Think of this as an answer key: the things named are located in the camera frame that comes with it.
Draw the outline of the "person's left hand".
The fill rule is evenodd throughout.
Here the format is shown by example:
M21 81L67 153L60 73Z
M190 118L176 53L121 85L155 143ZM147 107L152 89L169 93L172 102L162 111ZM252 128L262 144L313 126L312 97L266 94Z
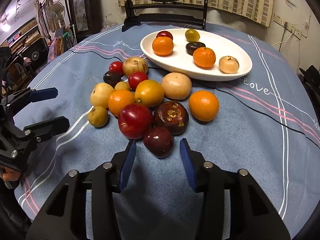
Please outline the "person's left hand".
M8 167L1 167L2 175L1 178L4 181L18 181L22 175L21 172L12 170Z

